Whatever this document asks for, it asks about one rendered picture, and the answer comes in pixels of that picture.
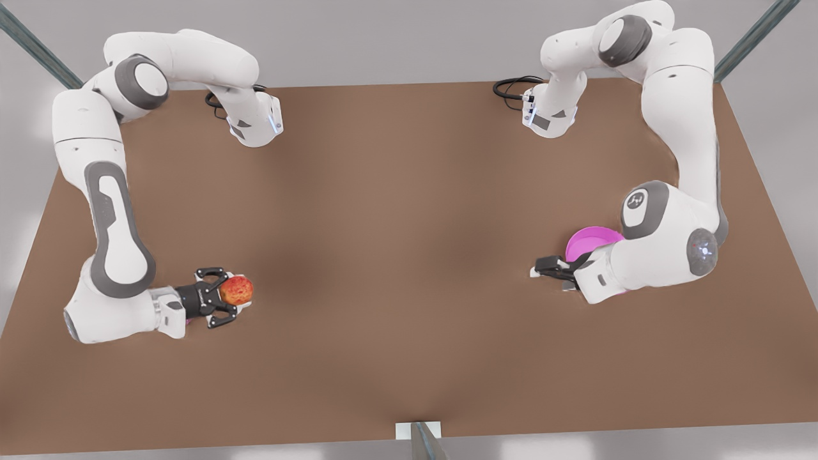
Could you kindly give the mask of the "pink bowl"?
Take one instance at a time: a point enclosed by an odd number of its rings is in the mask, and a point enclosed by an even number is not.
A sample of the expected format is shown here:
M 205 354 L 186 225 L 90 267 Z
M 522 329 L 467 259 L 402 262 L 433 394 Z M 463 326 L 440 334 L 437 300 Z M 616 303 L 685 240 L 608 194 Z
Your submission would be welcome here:
M 565 248 L 565 260 L 575 262 L 582 254 L 592 252 L 598 247 L 622 241 L 622 233 L 608 227 L 585 227 L 573 234 Z

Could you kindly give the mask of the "red yellow apple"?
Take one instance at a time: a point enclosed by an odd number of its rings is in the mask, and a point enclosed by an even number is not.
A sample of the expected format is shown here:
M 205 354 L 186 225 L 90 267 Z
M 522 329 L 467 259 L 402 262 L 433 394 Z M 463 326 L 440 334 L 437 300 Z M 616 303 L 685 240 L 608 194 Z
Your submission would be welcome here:
M 253 300 L 253 282 L 242 275 L 229 277 L 219 286 L 221 300 L 228 305 L 241 306 Z

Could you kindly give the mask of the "silver frame post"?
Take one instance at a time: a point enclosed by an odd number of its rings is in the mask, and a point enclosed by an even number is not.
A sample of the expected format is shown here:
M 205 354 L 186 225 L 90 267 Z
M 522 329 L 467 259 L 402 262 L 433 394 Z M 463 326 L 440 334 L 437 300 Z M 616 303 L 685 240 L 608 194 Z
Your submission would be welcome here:
M 412 460 L 450 460 L 425 422 L 411 424 Z
M 84 82 L 3 3 L 0 3 L 0 30 L 3 30 L 24 52 L 31 56 L 65 88 L 82 87 Z
M 716 64 L 714 82 L 721 84 L 800 2 L 775 0 Z

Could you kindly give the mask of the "white post foot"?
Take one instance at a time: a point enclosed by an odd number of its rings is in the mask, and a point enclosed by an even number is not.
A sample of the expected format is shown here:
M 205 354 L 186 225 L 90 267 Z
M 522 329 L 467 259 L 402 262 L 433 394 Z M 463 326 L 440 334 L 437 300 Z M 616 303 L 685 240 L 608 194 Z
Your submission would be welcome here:
M 438 439 L 442 437 L 442 426 L 439 421 L 401 422 L 395 424 L 395 440 L 411 439 L 412 427 L 417 424 L 426 425 L 433 437 Z

